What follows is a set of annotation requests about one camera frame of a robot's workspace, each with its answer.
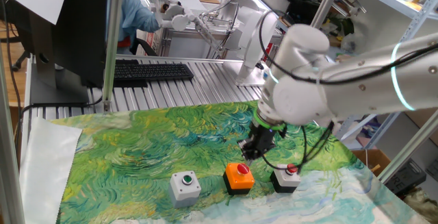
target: green button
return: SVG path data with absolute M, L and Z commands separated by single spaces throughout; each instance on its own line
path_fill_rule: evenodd
M 185 185 L 190 185 L 192 183 L 192 177 L 190 177 L 189 175 L 184 175 L 183 177 L 183 183 Z

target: white cloth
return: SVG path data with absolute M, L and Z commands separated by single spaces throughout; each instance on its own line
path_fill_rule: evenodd
M 82 129 L 33 118 L 20 170 L 26 224 L 56 223 Z

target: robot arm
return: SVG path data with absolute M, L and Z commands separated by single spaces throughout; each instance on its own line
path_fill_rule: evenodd
M 190 9 L 181 5 L 179 0 L 166 0 L 159 10 L 155 4 L 151 4 L 151 10 L 155 13 L 155 18 L 160 27 L 173 28 L 179 32 L 186 29 L 190 22 L 195 24 L 195 29 L 210 47 L 220 53 L 222 46 L 219 45 L 210 33 L 208 26 L 195 16 Z
M 341 64 L 325 60 L 326 36 L 306 25 L 286 33 L 275 62 L 303 78 L 336 81 L 351 79 L 388 65 L 409 52 L 428 47 L 438 34 L 401 45 L 365 53 Z M 304 125 L 314 119 L 340 119 L 351 114 L 384 114 L 438 106 L 437 53 L 411 60 L 406 66 L 345 84 L 312 84 L 297 81 L 275 66 L 262 90 L 250 136 L 239 141 L 244 158 L 251 162 L 275 147 L 272 139 L 284 134 L 284 123 Z

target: cable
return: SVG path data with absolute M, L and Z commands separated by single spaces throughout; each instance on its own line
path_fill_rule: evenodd
M 319 141 L 315 144 L 315 146 L 310 150 L 309 153 L 306 153 L 306 152 L 307 152 L 307 137 L 306 137 L 305 129 L 304 129 L 304 126 L 301 126 L 301 128 L 302 128 L 302 134 L 303 134 L 303 136 L 304 136 L 304 141 L 305 141 L 305 147 L 304 147 L 304 148 L 305 148 L 305 151 L 304 151 L 304 153 L 303 153 L 303 155 L 302 155 L 302 162 L 301 162 L 300 164 L 296 165 L 296 167 L 298 168 L 298 174 L 301 172 L 302 167 L 303 167 L 306 163 L 308 163 L 309 161 L 311 161 L 312 159 L 314 159 L 314 158 L 315 158 L 315 157 L 321 152 L 322 148 L 324 148 L 324 147 L 326 146 L 326 144 L 327 144 L 327 140 L 329 139 L 329 137 L 330 137 L 330 135 L 331 135 L 331 133 L 332 133 L 332 131 L 333 131 L 333 127 L 334 127 L 334 126 L 335 126 L 335 123 L 331 121 L 330 124 L 328 125 L 327 129 L 326 129 L 326 130 L 324 131 L 324 133 L 321 135 Z M 315 148 L 317 148 L 318 145 L 320 145 L 320 144 L 321 144 L 321 146 L 320 146 L 320 148 L 318 149 L 318 151 L 316 151 L 316 152 L 315 152 L 310 158 L 308 158 L 308 156 L 312 154 L 313 150 L 314 150 Z M 265 157 L 264 154 L 262 154 L 262 153 L 260 153 L 260 154 L 261 154 L 261 157 L 263 158 L 263 160 L 265 161 L 265 163 L 266 163 L 268 166 L 272 167 L 273 169 L 276 169 L 276 170 L 287 170 L 287 169 L 289 169 L 289 168 L 279 168 L 279 167 L 276 167 L 276 166 L 272 165 L 272 164 L 266 159 L 266 157 Z
M 14 36 L 15 36 L 15 37 L 18 37 L 18 35 L 15 34 L 15 32 L 14 32 L 14 28 L 12 28 L 12 24 L 11 24 L 11 23 L 9 24 L 9 26 L 10 26 L 10 28 L 11 28 L 11 32 L 14 34 Z
M 302 166 L 307 162 L 307 137 L 306 137 L 306 130 L 304 128 L 304 125 L 301 125 L 302 129 L 302 137 L 304 138 L 304 152 L 302 153 L 302 160 L 301 164 L 298 165 L 298 174 L 301 173 Z
M 287 168 L 279 168 L 279 167 L 276 167 L 276 166 L 272 165 L 271 163 L 269 163 L 269 161 L 266 159 L 266 157 L 265 157 L 264 154 L 262 154 L 261 157 L 263 158 L 263 160 L 265 160 L 266 164 L 267 164 L 268 166 L 272 167 L 273 169 L 276 169 L 276 170 L 287 170 L 287 169 L 292 169 L 292 168 L 293 168 L 293 167 L 291 167 L 291 168 L 289 168 L 289 167 L 287 167 Z
M 317 79 L 304 78 L 304 77 L 297 76 L 297 75 L 293 74 L 292 72 L 289 72 L 288 70 L 286 70 L 286 69 L 284 69 L 283 67 L 279 66 L 279 65 L 278 65 L 278 64 L 277 64 L 277 63 L 276 63 L 276 62 L 275 62 L 275 61 L 274 61 L 274 60 L 268 55 L 268 52 L 266 51 L 266 49 L 265 49 L 265 47 L 264 47 L 264 44 L 263 44 L 263 40 L 262 40 L 261 32 L 262 32 L 263 23 L 264 23 L 266 17 L 267 17 L 270 13 L 272 13 L 272 12 L 278 12 L 278 13 L 280 13 L 280 14 L 284 14 L 284 15 L 285 15 L 284 12 L 282 12 L 282 11 L 277 11 L 277 10 L 271 10 L 271 11 L 268 11 L 268 12 L 266 12 L 266 13 L 263 15 L 263 18 L 262 18 L 261 23 L 260 23 L 260 28 L 259 28 L 259 41 L 260 41 L 261 50 L 263 51 L 263 54 L 265 55 L 266 60 L 270 61 L 270 62 L 271 62 L 275 67 L 277 67 L 280 71 L 284 72 L 286 75 L 289 75 L 291 78 L 293 78 L 293 79 L 295 79 L 295 80 L 298 80 L 298 81 L 304 81 L 304 82 L 308 82 L 308 83 L 311 83 L 311 84 L 316 84 L 316 83 L 318 82 Z M 410 53 L 408 53 L 408 54 L 402 56 L 401 58 L 395 60 L 395 61 L 392 62 L 391 64 L 388 64 L 388 65 L 385 65 L 385 66 L 380 67 L 378 70 L 371 71 L 371 72 L 369 72 L 369 73 L 366 73 L 366 74 L 363 74 L 363 75 L 360 75 L 360 76 L 356 76 L 356 77 L 352 77 L 352 78 L 349 78 L 349 79 L 341 79 L 341 80 L 335 80 L 335 81 L 327 81 L 326 79 L 321 79 L 321 80 L 319 81 L 319 84 L 325 84 L 325 85 L 348 84 L 348 83 L 351 83 L 351 82 L 356 82 L 356 81 L 359 81 L 359 80 L 369 79 L 369 78 L 371 78 L 371 77 L 376 77 L 376 76 L 378 76 L 378 75 L 382 75 L 383 73 L 389 72 L 389 71 L 391 70 L 391 68 L 393 68 L 393 67 L 396 67 L 396 66 L 399 66 L 399 67 L 400 67 L 400 66 L 404 66 L 404 65 L 406 65 L 405 63 L 409 63 L 411 60 L 414 60 L 414 59 L 416 59 L 416 58 L 418 58 L 418 57 L 420 57 L 420 56 L 423 56 L 423 55 L 425 55 L 425 54 L 427 54 L 427 53 L 429 53 L 429 52 L 431 52 L 431 51 L 434 51 L 434 50 L 436 50 L 436 49 L 438 49 L 438 45 L 432 45 L 432 46 L 429 46 L 429 47 L 426 47 L 426 48 L 423 48 L 423 49 L 418 49 L 418 50 L 416 50 L 416 51 L 412 51 L 412 52 L 410 52 Z
M 95 101 L 94 103 L 88 103 L 88 104 L 72 104 L 72 105 L 68 105 L 70 108 L 88 108 L 92 105 L 96 105 L 98 103 L 100 103 L 102 101 L 102 97 L 99 98 L 97 101 Z M 28 111 L 31 108 L 56 108 L 56 107 L 60 107 L 60 104 L 31 104 L 28 105 L 26 107 L 23 108 L 23 111 L 21 111 L 21 115 L 20 118 L 23 117 L 24 113 L 26 111 Z
M 20 125 L 21 100 L 20 100 L 20 93 L 18 92 L 18 88 L 16 86 L 15 74 L 14 74 L 14 71 L 12 70 L 11 47 L 10 47 L 10 42 L 9 42 L 9 38 L 10 38 L 9 37 L 9 26 L 8 26 L 8 18 L 6 16 L 6 3 L 4 0 L 1 0 L 1 4 L 3 5 L 3 16 L 5 18 L 5 25 L 6 25 L 6 47 L 7 47 L 7 51 L 8 51 L 9 70 L 10 70 L 12 85 L 14 86 L 16 101 L 17 101 L 17 106 L 18 106 L 18 125 L 16 126 L 16 133 L 15 133 L 15 138 L 14 138 L 15 150 L 18 153 L 18 139 L 20 138 L 20 131 L 21 131 L 21 125 Z

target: painted mat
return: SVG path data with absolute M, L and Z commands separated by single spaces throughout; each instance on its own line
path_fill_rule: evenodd
M 230 197 L 222 180 L 242 162 L 256 102 L 93 114 L 53 121 L 83 128 L 62 200 L 60 223 L 426 223 L 331 136 L 302 170 L 294 194 L 274 192 L 263 160 L 245 197 Z M 310 147 L 324 130 L 306 126 Z M 272 163 L 302 160 L 299 127 L 266 154 Z M 172 173 L 193 170 L 202 191 L 196 205 L 174 209 Z

